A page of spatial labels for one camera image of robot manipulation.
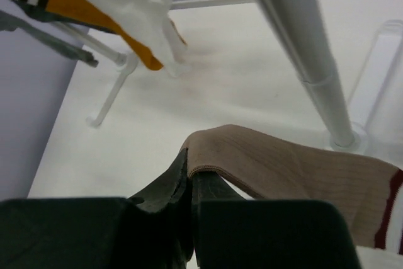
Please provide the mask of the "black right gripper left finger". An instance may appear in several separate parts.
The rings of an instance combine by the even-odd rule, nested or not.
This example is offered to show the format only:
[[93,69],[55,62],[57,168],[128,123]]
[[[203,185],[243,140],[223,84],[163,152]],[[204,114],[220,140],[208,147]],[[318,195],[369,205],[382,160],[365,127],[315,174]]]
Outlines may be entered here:
[[185,268],[187,152],[135,195],[1,202],[2,268]]

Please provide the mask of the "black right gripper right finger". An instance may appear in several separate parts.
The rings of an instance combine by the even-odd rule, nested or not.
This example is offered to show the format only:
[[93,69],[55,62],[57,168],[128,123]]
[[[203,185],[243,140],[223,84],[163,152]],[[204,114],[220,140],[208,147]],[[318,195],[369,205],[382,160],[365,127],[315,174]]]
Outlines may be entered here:
[[347,225],[318,200],[246,200],[217,173],[192,178],[200,268],[361,268]]

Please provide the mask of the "brown beige sock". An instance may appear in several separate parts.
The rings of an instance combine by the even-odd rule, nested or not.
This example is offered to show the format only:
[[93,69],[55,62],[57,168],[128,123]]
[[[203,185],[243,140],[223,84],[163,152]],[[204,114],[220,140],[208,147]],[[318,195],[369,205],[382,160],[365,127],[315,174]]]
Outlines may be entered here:
[[183,147],[190,176],[216,172],[253,198],[330,202],[357,245],[402,253],[402,171],[392,164],[237,125],[197,131]]

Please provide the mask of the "white sock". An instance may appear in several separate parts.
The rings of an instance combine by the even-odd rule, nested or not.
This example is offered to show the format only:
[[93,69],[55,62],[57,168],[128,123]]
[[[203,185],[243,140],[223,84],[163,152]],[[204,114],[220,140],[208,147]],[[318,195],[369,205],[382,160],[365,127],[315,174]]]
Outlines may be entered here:
[[169,17],[172,0],[87,0],[135,42],[145,46],[174,77],[188,72],[186,44]]

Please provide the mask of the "grey sock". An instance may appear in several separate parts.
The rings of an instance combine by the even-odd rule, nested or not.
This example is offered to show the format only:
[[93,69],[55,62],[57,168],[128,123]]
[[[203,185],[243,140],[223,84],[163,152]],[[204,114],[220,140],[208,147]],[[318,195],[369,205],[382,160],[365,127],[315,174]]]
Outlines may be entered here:
[[[106,33],[112,33],[112,31],[107,29],[105,26],[95,25],[90,21],[80,21],[77,17],[69,18],[62,16],[61,14],[51,13],[43,8],[26,4],[22,1],[15,0],[14,3],[21,8],[29,18],[42,23],[72,23],[75,25],[101,30]],[[52,49],[54,52],[57,52],[65,58],[71,60],[80,60],[91,67],[98,66],[98,61],[94,58],[94,55],[91,52],[82,50],[75,45],[35,28],[24,19],[9,14],[5,11],[1,11],[1,31],[15,31],[17,29],[24,31],[32,38],[39,41],[42,45]]]

